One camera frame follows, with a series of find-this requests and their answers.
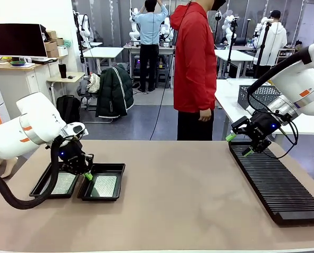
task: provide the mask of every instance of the dark green jacket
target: dark green jacket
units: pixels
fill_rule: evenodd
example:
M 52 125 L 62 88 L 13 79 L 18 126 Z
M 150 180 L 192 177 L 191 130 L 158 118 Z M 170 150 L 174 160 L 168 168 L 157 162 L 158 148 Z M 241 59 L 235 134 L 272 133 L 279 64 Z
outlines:
M 103 70 L 100 75 L 96 117 L 126 116 L 133 104 L 132 80 L 123 66 Z

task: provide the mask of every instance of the black tray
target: black tray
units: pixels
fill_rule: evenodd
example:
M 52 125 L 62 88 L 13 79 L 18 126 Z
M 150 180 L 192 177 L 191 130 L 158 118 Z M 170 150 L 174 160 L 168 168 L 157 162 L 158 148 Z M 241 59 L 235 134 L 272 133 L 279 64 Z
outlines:
M 84 178 L 78 198 L 87 201 L 116 201 L 120 195 L 120 186 L 125 164 L 94 163 L 91 168 L 91 181 Z
M 279 161 L 265 154 L 241 155 L 249 141 L 232 141 L 230 151 L 272 220 L 281 226 L 314 224 L 314 197 Z M 275 155 L 266 149 L 266 154 Z
M 35 198 L 38 197 L 47 188 L 47 185 L 49 184 L 49 180 L 51 176 L 49 172 L 50 166 L 51 166 L 51 163 L 49 163 L 47 169 L 41 175 L 39 181 L 30 192 L 29 194 L 30 197 L 35 197 Z M 57 184 L 54 190 L 52 191 L 52 193 L 50 194 L 49 199 L 68 199 L 72 196 L 74 187 L 76 186 L 79 176 L 75 176 L 73 174 L 70 174 L 61 170 L 62 166 L 63 166 L 63 162 L 59 162 L 60 171 L 58 174 Z M 71 183 L 68 186 L 64 186 L 64 180 L 68 180 Z

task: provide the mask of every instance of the man in red jacket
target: man in red jacket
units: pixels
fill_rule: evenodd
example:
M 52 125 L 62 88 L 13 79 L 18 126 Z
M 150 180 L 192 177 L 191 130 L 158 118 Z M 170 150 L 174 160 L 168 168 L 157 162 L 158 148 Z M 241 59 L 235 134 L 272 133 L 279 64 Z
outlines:
M 226 0 L 197 0 L 179 6 L 170 17 L 178 31 L 174 108 L 178 111 L 178 141 L 212 141 L 216 91 L 216 56 L 207 12 Z

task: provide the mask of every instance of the white door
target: white door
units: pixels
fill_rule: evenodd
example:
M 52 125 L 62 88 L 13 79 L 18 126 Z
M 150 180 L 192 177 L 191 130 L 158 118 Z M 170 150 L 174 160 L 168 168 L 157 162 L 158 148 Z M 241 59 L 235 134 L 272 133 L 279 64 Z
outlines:
M 314 4 L 306 4 L 298 40 L 302 42 L 303 47 L 314 43 Z

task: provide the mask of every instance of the cardboard box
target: cardboard box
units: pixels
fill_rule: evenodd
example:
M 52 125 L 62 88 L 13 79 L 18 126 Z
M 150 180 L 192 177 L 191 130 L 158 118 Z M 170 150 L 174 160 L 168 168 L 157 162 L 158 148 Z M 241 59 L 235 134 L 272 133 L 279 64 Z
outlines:
M 57 46 L 63 46 L 64 45 L 64 39 L 63 38 L 51 38 L 50 41 L 55 41 L 57 43 Z
M 58 46 L 57 49 L 60 56 L 68 55 L 68 48 L 66 46 Z
M 44 45 L 47 52 L 57 50 L 57 43 L 55 41 L 44 42 Z
M 49 58 L 57 58 L 59 57 L 58 49 L 46 53 Z
M 56 31 L 46 31 L 50 38 L 57 38 Z

